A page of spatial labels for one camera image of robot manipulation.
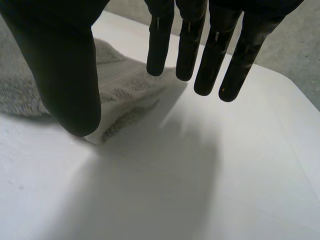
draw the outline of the robotic hand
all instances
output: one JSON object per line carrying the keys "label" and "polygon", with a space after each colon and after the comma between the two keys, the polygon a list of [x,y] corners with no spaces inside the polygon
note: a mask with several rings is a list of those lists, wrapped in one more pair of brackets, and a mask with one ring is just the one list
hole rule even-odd
{"label": "robotic hand", "polygon": [[[175,3],[174,0],[144,1],[152,15],[146,69],[149,74],[159,76],[168,53]],[[194,84],[194,91],[201,96],[211,93],[238,19],[244,11],[240,38],[219,90],[220,99],[231,102],[238,96],[266,37],[303,0],[175,2],[183,19],[176,63],[176,76],[182,81],[192,77],[209,3],[210,32]]]}

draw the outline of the white surface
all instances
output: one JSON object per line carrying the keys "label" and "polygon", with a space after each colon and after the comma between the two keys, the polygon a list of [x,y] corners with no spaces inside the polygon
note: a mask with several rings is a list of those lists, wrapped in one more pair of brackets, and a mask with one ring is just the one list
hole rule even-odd
{"label": "white surface", "polygon": [[[147,26],[104,12],[93,33],[146,61]],[[177,53],[171,36],[168,66]],[[104,146],[0,115],[0,239],[320,239],[320,112],[256,65],[220,101],[229,61],[210,96],[193,92],[196,74],[185,90],[177,80]]]}

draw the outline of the metal pin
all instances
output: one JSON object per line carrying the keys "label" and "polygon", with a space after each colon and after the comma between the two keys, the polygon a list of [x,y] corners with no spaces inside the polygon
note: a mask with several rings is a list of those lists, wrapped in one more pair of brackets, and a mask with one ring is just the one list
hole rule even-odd
{"label": "metal pin", "polygon": [[218,41],[218,36],[219,36],[219,32],[217,31],[216,34],[215,34],[215,39],[214,39],[215,42]]}

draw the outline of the gray towel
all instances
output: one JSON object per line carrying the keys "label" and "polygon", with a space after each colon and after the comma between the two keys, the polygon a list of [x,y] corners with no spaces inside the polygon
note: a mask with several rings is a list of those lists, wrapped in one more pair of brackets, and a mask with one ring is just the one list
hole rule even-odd
{"label": "gray towel", "polygon": [[[162,90],[175,79],[175,69],[166,68],[161,76],[150,76],[146,64],[123,56],[108,43],[95,39],[95,46],[102,116],[98,129],[85,139],[99,144],[152,110]],[[50,115],[1,16],[0,112],[25,117]]]}

